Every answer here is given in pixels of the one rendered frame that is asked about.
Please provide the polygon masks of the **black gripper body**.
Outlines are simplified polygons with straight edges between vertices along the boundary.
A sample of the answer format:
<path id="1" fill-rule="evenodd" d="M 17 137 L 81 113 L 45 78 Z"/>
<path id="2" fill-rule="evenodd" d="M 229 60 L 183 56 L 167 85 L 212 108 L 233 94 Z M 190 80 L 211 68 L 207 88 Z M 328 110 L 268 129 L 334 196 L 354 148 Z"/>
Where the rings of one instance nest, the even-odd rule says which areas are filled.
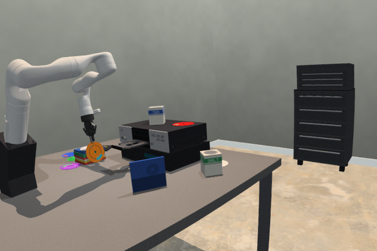
<path id="1" fill-rule="evenodd" d="M 89 128 L 90 129 L 92 129 L 91 128 L 92 123 L 94 124 L 93 120 L 94 120 L 94 115 L 93 114 L 81 116 L 81 121 L 84 122 L 84 125 L 89 124 Z"/>

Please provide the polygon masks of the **purple cd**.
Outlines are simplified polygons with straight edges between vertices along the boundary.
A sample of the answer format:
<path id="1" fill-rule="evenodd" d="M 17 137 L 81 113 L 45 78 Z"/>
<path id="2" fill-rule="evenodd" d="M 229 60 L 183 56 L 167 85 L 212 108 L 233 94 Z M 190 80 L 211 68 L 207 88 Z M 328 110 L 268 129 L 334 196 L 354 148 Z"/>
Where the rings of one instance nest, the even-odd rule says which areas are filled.
<path id="1" fill-rule="evenodd" d="M 74 168 L 77 168 L 79 166 L 81 166 L 80 163 L 69 163 L 69 164 L 62 165 L 60 167 L 60 169 L 64 169 L 64 170 L 66 170 L 66 169 L 74 169 Z"/>

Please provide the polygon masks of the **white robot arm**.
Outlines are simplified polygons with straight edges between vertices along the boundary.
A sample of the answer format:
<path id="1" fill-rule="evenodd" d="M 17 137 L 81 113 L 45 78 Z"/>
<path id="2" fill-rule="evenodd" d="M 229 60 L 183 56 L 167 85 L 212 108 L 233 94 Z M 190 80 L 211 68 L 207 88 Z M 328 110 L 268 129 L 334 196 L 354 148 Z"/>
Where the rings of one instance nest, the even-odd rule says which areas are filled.
<path id="1" fill-rule="evenodd" d="M 31 100 L 28 88 L 48 82 L 78 77 L 91 63 L 95 63 L 99 73 L 88 72 L 72 84 L 72 90 L 75 93 L 84 93 L 83 96 L 78 98 L 80 116 L 95 115 L 100 112 L 100 109 L 92 110 L 90 87 L 116 71 L 116 64 L 111 53 L 102 52 L 83 56 L 64 57 L 55 60 L 49 65 L 42 66 L 32 66 L 21 59 L 10 62 L 6 70 L 5 79 L 5 143 L 22 144 L 27 140 Z"/>

